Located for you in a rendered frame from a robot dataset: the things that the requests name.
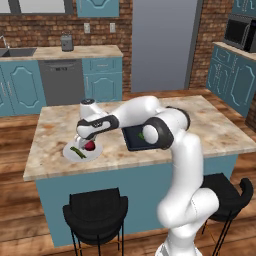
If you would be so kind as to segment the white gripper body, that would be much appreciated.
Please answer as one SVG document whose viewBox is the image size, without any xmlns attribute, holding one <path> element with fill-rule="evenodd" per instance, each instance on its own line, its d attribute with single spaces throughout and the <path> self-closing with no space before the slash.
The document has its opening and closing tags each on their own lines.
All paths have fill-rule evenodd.
<svg viewBox="0 0 256 256">
<path fill-rule="evenodd" d="M 85 145 L 88 143 L 88 141 L 84 138 L 82 138 L 81 136 L 79 135 L 76 135 L 74 137 L 74 146 L 77 148 L 77 149 L 84 149 L 85 148 Z"/>
</svg>

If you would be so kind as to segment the green asparagus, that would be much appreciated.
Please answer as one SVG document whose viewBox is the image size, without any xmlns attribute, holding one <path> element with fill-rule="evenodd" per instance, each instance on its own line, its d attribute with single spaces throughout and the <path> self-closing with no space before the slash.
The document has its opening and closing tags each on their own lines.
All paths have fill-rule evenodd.
<svg viewBox="0 0 256 256">
<path fill-rule="evenodd" d="M 78 148 L 72 146 L 72 147 L 70 147 L 70 150 L 75 152 L 81 159 L 86 158 L 86 156 Z"/>
</svg>

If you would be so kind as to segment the white round plate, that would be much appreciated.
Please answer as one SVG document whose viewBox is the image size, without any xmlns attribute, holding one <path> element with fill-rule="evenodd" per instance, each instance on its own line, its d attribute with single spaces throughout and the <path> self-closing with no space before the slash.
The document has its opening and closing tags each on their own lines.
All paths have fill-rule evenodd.
<svg viewBox="0 0 256 256">
<path fill-rule="evenodd" d="M 72 150 L 73 146 L 74 142 L 70 141 L 63 149 L 63 156 L 71 162 L 93 161 L 98 158 L 103 151 L 103 147 L 100 144 L 97 144 L 93 151 L 87 151 L 79 148 L 79 151 L 84 155 L 84 158 L 81 158 L 74 150 Z"/>
</svg>

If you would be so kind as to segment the dark rectangular tray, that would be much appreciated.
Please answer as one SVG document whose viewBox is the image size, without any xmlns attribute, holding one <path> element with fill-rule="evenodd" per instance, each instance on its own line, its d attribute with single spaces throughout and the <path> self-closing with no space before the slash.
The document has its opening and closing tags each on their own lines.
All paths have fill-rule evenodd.
<svg viewBox="0 0 256 256">
<path fill-rule="evenodd" d="M 168 149 L 173 141 L 174 137 L 170 132 L 161 135 L 159 144 L 149 144 L 148 142 L 138 137 L 139 133 L 142 133 L 143 126 L 131 126 L 122 129 L 124 140 L 126 142 L 127 149 L 129 151 L 142 151 L 151 149 Z"/>
</svg>

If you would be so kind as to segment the grey dishwasher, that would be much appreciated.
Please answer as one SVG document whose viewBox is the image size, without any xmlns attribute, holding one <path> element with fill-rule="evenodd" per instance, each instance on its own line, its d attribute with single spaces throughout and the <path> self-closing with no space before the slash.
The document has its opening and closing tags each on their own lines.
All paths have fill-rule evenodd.
<svg viewBox="0 0 256 256">
<path fill-rule="evenodd" d="M 79 104 L 84 98 L 81 59 L 39 60 L 48 106 Z"/>
</svg>

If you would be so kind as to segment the teal cupboard with drawer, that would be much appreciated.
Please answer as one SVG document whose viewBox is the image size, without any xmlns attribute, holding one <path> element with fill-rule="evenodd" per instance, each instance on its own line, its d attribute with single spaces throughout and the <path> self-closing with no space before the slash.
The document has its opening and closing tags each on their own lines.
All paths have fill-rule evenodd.
<svg viewBox="0 0 256 256">
<path fill-rule="evenodd" d="M 96 102 L 122 100 L 122 58 L 84 58 L 82 60 L 85 97 Z"/>
</svg>

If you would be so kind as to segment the black bar stool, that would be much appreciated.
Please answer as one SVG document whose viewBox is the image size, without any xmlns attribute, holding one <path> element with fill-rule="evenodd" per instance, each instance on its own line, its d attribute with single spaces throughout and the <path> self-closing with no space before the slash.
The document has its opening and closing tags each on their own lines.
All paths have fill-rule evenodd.
<svg viewBox="0 0 256 256">
<path fill-rule="evenodd" d="M 202 188 L 210 188 L 219 199 L 218 210 L 210 216 L 211 220 L 224 222 L 224 227 L 215 244 L 212 256 L 220 256 L 220 249 L 230 228 L 233 219 L 245 208 L 252 199 L 254 188 L 248 178 L 242 178 L 239 194 L 234 185 L 223 173 L 205 175 Z"/>
<path fill-rule="evenodd" d="M 95 245 L 98 256 L 101 246 L 117 238 L 124 256 L 124 219 L 128 212 L 128 197 L 118 188 L 69 195 L 63 206 L 65 222 L 70 228 L 76 256 L 83 256 L 81 244 Z"/>
</svg>

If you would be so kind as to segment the teal kitchen island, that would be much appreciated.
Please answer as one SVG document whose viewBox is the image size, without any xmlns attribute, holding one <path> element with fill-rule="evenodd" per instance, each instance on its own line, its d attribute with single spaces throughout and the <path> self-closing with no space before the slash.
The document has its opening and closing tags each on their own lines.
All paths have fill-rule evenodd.
<svg viewBox="0 0 256 256">
<path fill-rule="evenodd" d="M 191 118 L 189 131 L 201 139 L 204 173 L 231 176 L 240 154 L 256 152 L 256 142 L 201 96 L 163 98 L 161 104 L 181 108 Z M 36 182 L 53 244 L 72 243 L 62 207 L 74 193 L 117 187 L 128 198 L 127 234 L 158 229 L 156 207 L 171 182 L 168 150 L 130 152 L 120 129 L 100 134 L 102 154 L 90 162 L 73 163 L 63 148 L 76 134 L 77 105 L 41 110 L 23 179 Z"/>
</svg>

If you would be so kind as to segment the teal base cupboard run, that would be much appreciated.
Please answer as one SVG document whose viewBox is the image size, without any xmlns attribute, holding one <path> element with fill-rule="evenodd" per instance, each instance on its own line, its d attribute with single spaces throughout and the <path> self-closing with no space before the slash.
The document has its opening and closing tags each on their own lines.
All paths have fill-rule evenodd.
<svg viewBox="0 0 256 256">
<path fill-rule="evenodd" d="M 0 62 L 0 117 L 39 114 L 46 105 L 38 62 Z"/>
<path fill-rule="evenodd" d="M 256 92 L 256 53 L 215 42 L 206 88 L 247 117 Z"/>
</svg>

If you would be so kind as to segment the grey sink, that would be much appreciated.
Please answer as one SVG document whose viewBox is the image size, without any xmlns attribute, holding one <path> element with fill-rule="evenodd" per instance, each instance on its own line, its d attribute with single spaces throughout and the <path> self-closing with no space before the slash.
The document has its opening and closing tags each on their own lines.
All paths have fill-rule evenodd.
<svg viewBox="0 0 256 256">
<path fill-rule="evenodd" d="M 0 48 L 0 57 L 33 56 L 36 48 Z"/>
</svg>

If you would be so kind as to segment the silver tap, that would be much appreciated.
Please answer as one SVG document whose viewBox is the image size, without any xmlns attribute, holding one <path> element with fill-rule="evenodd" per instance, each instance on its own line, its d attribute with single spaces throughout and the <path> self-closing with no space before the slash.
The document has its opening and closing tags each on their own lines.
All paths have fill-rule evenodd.
<svg viewBox="0 0 256 256">
<path fill-rule="evenodd" d="M 9 44 L 7 43 L 7 41 L 6 41 L 5 37 L 4 37 L 4 35 L 1 35 L 1 36 L 0 36 L 0 39 L 3 40 L 3 43 L 4 43 L 5 48 L 6 48 L 6 49 L 10 49 L 10 46 L 9 46 Z"/>
</svg>

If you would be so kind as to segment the grey fridge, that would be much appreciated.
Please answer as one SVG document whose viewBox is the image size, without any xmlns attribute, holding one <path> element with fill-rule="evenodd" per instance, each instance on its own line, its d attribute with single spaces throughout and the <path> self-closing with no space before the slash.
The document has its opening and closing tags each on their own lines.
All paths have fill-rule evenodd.
<svg viewBox="0 0 256 256">
<path fill-rule="evenodd" d="M 131 91 L 189 86 L 203 0 L 133 0 Z"/>
</svg>

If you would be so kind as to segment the black microwave oven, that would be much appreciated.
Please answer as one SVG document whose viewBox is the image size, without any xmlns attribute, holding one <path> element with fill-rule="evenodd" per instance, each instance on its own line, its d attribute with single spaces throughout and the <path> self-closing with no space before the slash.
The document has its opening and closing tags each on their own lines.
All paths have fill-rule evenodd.
<svg viewBox="0 0 256 256">
<path fill-rule="evenodd" d="M 229 14 L 223 42 L 248 53 L 256 53 L 256 18 Z"/>
</svg>

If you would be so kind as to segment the teal wall cupboard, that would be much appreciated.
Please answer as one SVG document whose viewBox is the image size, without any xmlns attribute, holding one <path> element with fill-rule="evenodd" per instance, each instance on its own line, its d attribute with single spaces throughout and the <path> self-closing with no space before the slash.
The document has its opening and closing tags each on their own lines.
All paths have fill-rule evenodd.
<svg viewBox="0 0 256 256">
<path fill-rule="evenodd" d="M 256 17 L 256 0 L 234 0 L 232 13 Z"/>
<path fill-rule="evenodd" d="M 77 15 L 83 18 L 118 17 L 119 0 L 76 0 Z"/>
</svg>

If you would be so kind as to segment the window with grey frame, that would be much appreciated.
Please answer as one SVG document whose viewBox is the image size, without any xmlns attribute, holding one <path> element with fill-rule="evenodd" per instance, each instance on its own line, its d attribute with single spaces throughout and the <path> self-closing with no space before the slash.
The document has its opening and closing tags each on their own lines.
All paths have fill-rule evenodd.
<svg viewBox="0 0 256 256">
<path fill-rule="evenodd" d="M 72 13 L 73 0 L 0 0 L 0 15 Z"/>
</svg>

